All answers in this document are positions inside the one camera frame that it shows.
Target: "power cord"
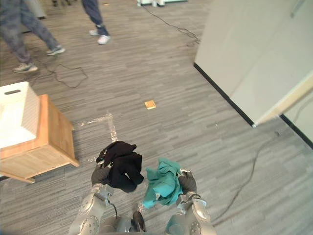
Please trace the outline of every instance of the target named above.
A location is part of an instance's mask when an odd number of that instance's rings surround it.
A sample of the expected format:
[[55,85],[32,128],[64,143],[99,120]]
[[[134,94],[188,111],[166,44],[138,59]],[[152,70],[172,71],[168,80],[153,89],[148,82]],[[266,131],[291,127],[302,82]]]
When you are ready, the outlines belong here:
[[[307,100],[303,105],[301,105],[301,107],[298,109],[293,121],[292,121],[292,126],[294,126],[294,123],[299,119],[300,117],[300,113],[303,111],[303,109],[305,107],[307,107],[310,103],[313,102],[313,98]],[[281,134],[279,134],[278,132],[276,133],[276,136],[271,138],[270,140],[266,141],[265,143],[263,143],[257,150],[256,155],[253,159],[252,162],[252,170],[251,173],[249,175],[249,178],[239,187],[239,189],[237,190],[237,192],[235,193],[234,197],[231,199],[230,203],[228,204],[228,206],[222,211],[221,214],[219,214],[216,218],[212,219],[212,225],[213,226],[217,226],[219,224],[221,224],[222,222],[218,222],[218,223],[214,223],[215,221],[217,221],[218,219],[220,219],[224,214],[226,214],[228,212],[228,210],[230,209],[230,207],[233,205],[233,203],[235,202],[236,198],[238,197],[239,193],[243,190],[243,188],[245,186],[247,186],[247,184],[249,184],[251,182],[251,179],[254,175],[254,170],[255,170],[255,165],[256,165],[256,161],[259,158],[260,152],[270,143],[272,143],[273,140],[277,139],[278,137],[280,137],[283,133],[285,133],[286,131],[290,130],[290,127],[286,128],[283,132],[281,132]]]
[[[41,52],[41,50],[40,50],[38,47],[35,47],[35,49],[37,49],[37,50],[35,51],[35,53],[40,53],[40,52]],[[46,63],[42,62],[42,61],[38,58],[38,56],[34,57],[34,59],[36,59],[39,63],[41,63],[41,64],[45,67],[45,69],[49,72],[49,74],[46,74],[46,75],[39,75],[39,76],[35,77],[35,78],[33,79],[33,81],[31,82],[31,84],[30,84],[31,87],[33,87],[33,86],[35,85],[37,79],[39,79],[39,78],[44,78],[44,77],[49,77],[49,76],[51,76],[51,75],[54,75],[54,79],[55,79],[57,82],[63,83],[65,86],[67,86],[68,88],[72,88],[72,89],[77,88],[83,81],[85,81],[86,79],[89,78],[88,75],[85,73],[85,71],[84,71],[84,69],[83,69],[82,67],[69,68],[69,67],[64,66],[64,65],[62,65],[62,64],[58,64],[53,70],[50,70],[50,69],[48,68],[48,65],[47,65]],[[84,77],[82,80],[80,80],[80,82],[79,82],[77,85],[75,85],[75,86],[70,86],[70,85],[68,85],[66,82],[61,81],[61,80],[58,78],[58,74],[57,74],[57,72],[56,72],[56,70],[57,70],[58,67],[63,67],[63,68],[65,68],[65,69],[67,69],[67,70],[80,70],[81,73],[82,73],[85,77]]]
[[110,199],[109,199],[109,198],[110,198],[110,196],[108,197],[108,204],[114,207],[114,210],[115,210],[115,219],[117,219],[117,209],[116,209],[116,206],[115,206],[113,203],[110,202]]
[[193,47],[195,44],[199,44],[200,43],[200,39],[196,36],[196,34],[194,34],[193,32],[190,32],[188,29],[186,28],[180,28],[177,27],[173,24],[168,23],[167,21],[165,21],[164,19],[162,19],[160,16],[155,15],[154,13],[152,13],[151,11],[149,11],[145,6],[142,6],[147,12],[149,12],[149,14],[157,17],[158,19],[160,19],[161,21],[163,21],[166,25],[173,27],[175,29],[177,29],[179,32],[186,34],[188,37],[190,38],[194,38],[194,41],[190,44],[187,44],[188,47]]

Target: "gray sneaker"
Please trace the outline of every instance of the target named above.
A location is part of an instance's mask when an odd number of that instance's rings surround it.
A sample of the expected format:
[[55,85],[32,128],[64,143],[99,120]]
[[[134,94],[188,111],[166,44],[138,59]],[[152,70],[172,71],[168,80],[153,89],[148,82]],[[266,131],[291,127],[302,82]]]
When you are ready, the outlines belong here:
[[34,63],[20,63],[20,65],[17,68],[12,69],[13,72],[17,73],[26,73],[26,72],[34,72],[37,71],[38,67]]
[[56,55],[59,53],[63,53],[65,51],[65,48],[62,47],[61,45],[58,45],[55,49],[53,50],[48,50],[46,51],[47,55]]

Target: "jeans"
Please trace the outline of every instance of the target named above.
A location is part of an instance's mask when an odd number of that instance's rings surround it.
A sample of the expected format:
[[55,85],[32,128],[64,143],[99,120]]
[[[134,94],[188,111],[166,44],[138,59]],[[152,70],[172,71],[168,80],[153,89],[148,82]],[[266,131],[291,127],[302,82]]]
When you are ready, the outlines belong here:
[[99,10],[98,0],[82,0],[83,7],[91,21],[95,23],[98,34],[108,36],[106,27],[103,24],[101,13]]
[[49,30],[29,10],[24,0],[0,1],[1,36],[21,63],[32,62],[32,58],[25,48],[21,24],[24,24],[32,33],[43,40],[50,50],[59,45]]

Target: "wooden box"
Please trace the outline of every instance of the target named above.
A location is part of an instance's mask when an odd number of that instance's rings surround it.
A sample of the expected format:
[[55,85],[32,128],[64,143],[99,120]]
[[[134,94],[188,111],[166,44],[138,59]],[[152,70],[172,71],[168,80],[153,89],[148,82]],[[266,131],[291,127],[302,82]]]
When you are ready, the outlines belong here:
[[0,151],[0,174],[33,183],[36,175],[79,162],[74,156],[73,125],[50,102],[48,95],[40,96],[40,117],[37,137]]

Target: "robotic forearm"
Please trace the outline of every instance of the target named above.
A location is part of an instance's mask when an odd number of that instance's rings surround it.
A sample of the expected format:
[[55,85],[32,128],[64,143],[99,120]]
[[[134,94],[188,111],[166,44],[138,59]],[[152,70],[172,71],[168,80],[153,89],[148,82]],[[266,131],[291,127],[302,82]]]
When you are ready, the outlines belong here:
[[166,227],[169,235],[216,235],[210,216],[205,208],[206,201],[194,192],[180,195],[177,207],[181,213],[173,215]]
[[109,185],[93,185],[91,192],[84,198],[68,235],[96,235],[101,216],[113,192]]

